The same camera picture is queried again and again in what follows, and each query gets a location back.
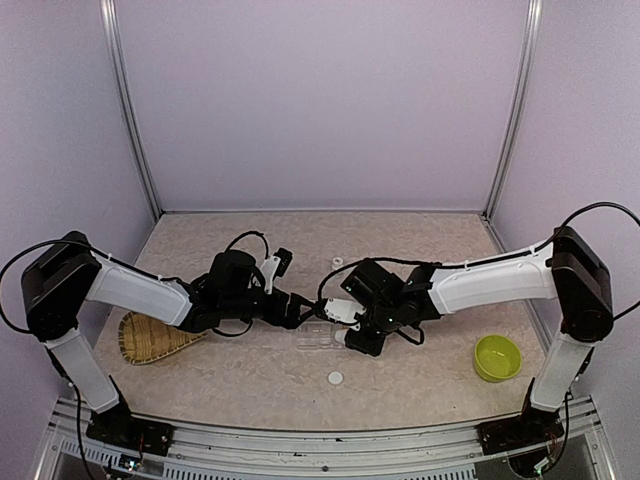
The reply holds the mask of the clear plastic pill organizer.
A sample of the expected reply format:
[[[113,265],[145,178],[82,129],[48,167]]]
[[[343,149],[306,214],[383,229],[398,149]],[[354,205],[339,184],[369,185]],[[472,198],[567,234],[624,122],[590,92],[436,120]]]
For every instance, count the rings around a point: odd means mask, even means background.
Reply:
[[[334,333],[343,329],[340,325],[314,321],[300,326],[293,334],[293,344],[303,352],[340,350],[344,345],[334,340]]]

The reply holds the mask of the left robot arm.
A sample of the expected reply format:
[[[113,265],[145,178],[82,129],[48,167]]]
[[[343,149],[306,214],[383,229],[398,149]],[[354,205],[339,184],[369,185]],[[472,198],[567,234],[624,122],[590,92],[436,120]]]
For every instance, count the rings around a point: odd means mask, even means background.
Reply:
[[[319,310],[316,303],[275,287],[292,260],[285,249],[258,261],[228,246],[214,257],[208,272],[186,282],[116,260],[78,231],[40,247],[43,254],[21,276],[28,330],[45,345],[91,410],[102,414],[102,430],[121,445],[133,443],[140,424],[120,407],[124,401],[115,382],[79,331],[77,315],[84,303],[126,309],[191,334],[218,331],[224,320],[262,320],[296,329]]]

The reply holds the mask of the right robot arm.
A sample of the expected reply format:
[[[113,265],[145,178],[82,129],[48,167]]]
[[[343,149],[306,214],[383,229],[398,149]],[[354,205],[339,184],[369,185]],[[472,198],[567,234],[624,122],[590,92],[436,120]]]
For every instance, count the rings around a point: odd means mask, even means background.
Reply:
[[[404,326],[479,306],[557,300],[560,327],[532,381],[529,407],[511,423],[512,436],[523,444],[549,429],[549,412],[560,408],[595,344],[614,326],[609,270],[569,226],[557,228],[549,241],[503,256],[461,265],[421,264],[406,280],[366,259],[341,287],[349,299],[330,298],[323,311],[350,327],[348,347],[372,356],[380,354],[387,335]]]

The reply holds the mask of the green plastic bowl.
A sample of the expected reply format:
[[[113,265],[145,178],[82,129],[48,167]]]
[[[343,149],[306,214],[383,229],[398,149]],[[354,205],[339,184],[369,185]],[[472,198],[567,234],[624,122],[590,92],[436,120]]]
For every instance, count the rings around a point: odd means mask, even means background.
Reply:
[[[474,348],[476,374],[491,383],[500,383],[516,377],[522,367],[519,347],[501,335],[487,335]]]

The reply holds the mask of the woven bamboo tray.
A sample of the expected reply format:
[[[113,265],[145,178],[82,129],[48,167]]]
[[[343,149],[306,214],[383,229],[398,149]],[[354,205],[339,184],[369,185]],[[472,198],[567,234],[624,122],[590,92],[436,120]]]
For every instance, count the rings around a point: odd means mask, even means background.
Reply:
[[[135,312],[123,316],[118,327],[119,350],[129,364],[146,365],[173,355],[205,339]]]

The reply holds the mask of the front aluminium rail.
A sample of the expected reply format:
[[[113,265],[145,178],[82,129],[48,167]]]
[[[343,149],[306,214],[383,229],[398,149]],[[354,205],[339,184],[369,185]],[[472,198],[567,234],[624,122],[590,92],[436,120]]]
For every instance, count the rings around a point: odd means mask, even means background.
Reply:
[[[560,413],[569,437],[519,449],[486,450],[474,419],[373,430],[291,430],[224,426],[154,414],[172,426],[164,454],[137,452],[78,433],[90,411],[57,400],[29,479],[516,479],[557,447],[547,479],[617,479],[617,462],[589,397]]]

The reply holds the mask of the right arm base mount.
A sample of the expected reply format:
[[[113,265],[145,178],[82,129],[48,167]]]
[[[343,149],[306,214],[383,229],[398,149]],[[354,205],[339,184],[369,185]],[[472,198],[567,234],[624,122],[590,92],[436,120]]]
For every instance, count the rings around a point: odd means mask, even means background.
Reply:
[[[562,437],[564,427],[559,420],[528,422],[520,417],[510,417],[483,422],[477,426],[477,432],[483,454],[493,455]]]

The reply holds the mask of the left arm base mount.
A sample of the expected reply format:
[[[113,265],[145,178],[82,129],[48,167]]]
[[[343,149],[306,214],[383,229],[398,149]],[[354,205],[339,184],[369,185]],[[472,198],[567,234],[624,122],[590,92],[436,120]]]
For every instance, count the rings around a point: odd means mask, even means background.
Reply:
[[[173,439],[174,427],[130,414],[91,415],[86,435],[108,445],[165,457]]]

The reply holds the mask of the left aluminium frame post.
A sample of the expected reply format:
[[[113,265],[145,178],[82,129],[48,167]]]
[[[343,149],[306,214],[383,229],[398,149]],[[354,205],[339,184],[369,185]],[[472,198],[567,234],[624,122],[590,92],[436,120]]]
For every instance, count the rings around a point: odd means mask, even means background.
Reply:
[[[108,54],[116,84],[117,97],[130,149],[133,155],[135,169],[139,176],[143,196],[146,200],[151,217],[153,218],[153,221],[157,223],[162,217],[164,211],[162,209],[159,195],[152,178],[151,169],[146,158],[135,114],[134,103],[127,78],[126,62],[119,30],[116,2],[113,0],[101,0],[99,4]]]

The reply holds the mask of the aluminium frame post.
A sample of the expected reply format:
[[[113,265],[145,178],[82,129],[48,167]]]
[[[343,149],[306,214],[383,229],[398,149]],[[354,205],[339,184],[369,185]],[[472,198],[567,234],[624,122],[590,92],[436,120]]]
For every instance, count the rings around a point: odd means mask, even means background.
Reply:
[[[509,168],[512,163],[520,124],[526,106],[527,92],[535,60],[535,51],[539,36],[542,11],[542,0],[530,0],[528,2],[523,43],[520,50],[520,59],[511,106],[499,151],[498,164],[485,207],[483,209],[483,216],[488,223],[492,223],[496,217],[499,202],[506,185]]]
[[[113,0],[101,0],[99,4],[108,54],[116,84],[117,97],[130,149],[133,155],[135,169],[139,176],[143,196],[146,200],[151,217],[153,218],[153,221],[157,223],[162,217],[164,211],[162,209],[159,195],[152,178],[151,169],[146,158],[135,114],[134,103],[127,78],[126,62],[119,30],[116,2]]]

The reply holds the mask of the right aluminium frame post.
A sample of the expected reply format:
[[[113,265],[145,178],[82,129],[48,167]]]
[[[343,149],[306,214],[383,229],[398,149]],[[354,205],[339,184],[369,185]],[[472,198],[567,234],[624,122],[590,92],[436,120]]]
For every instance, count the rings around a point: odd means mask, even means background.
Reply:
[[[539,36],[542,11],[542,0],[530,0],[528,2],[523,43],[520,50],[520,59],[511,106],[499,151],[498,164],[485,207],[483,209],[483,216],[488,223],[492,223],[496,217],[499,202],[506,185],[509,168],[512,163],[520,124],[526,106],[527,92],[535,60],[535,51]]]

